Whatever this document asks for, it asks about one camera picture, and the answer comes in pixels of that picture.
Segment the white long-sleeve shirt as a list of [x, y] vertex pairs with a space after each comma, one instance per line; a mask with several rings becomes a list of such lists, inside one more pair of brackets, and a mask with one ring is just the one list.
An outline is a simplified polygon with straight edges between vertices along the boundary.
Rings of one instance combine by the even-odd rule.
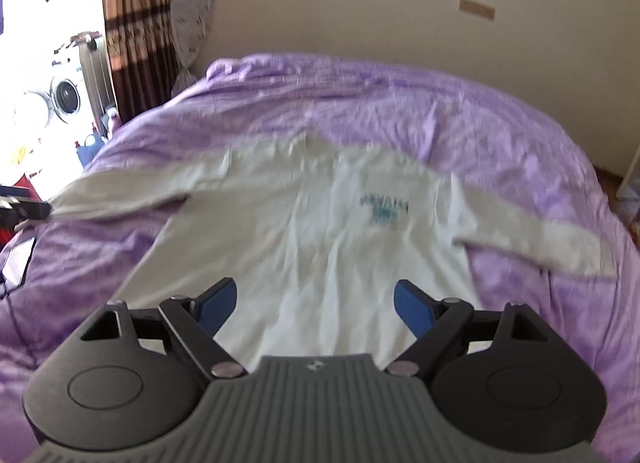
[[410, 342], [395, 284], [475, 303], [468, 245], [567, 275], [615, 272], [604, 242], [584, 228], [540, 219], [384, 146], [308, 136], [90, 174], [55, 197], [52, 216], [119, 218], [172, 201], [178, 212], [117, 297], [149, 308], [232, 278], [238, 305], [217, 339], [247, 367], [265, 355], [394, 359]]

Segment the purple floral bed cover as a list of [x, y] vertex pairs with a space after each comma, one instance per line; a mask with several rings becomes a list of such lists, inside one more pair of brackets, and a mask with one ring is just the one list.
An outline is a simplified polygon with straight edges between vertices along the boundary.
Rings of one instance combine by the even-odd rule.
[[[386, 145], [542, 218], [602, 235], [614, 255], [613, 280], [549, 275], [489, 249], [471, 252], [472, 277], [485, 306], [525, 299], [594, 368], [608, 394], [594, 443], [612, 462], [638, 457], [638, 249], [585, 153], [536, 108], [476, 82], [409, 67], [309, 54], [220, 59], [175, 100], [119, 129], [91, 169], [155, 167], [300, 132], [337, 144]], [[22, 409], [36, 365], [118, 289], [171, 213], [164, 207], [34, 230], [25, 285], [1, 303], [3, 461], [22, 461], [36, 449]]]

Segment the tan wall plate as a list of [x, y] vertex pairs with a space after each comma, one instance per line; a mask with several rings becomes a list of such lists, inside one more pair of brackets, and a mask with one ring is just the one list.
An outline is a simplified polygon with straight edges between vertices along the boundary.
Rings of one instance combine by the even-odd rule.
[[475, 0], [459, 0], [459, 11], [488, 21], [493, 21], [496, 17], [494, 7]]

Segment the white washing machine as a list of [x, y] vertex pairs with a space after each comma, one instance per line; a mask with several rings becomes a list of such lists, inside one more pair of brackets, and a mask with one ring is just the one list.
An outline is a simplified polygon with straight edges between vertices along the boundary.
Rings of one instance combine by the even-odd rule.
[[29, 137], [83, 144], [94, 124], [77, 53], [58, 53], [17, 99], [15, 115]]

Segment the brown striped curtain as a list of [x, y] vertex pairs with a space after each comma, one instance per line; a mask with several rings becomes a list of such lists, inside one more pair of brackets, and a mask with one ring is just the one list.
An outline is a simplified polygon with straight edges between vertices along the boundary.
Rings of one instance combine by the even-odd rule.
[[119, 118], [128, 123], [171, 98], [178, 63], [170, 0], [102, 0], [106, 52]]

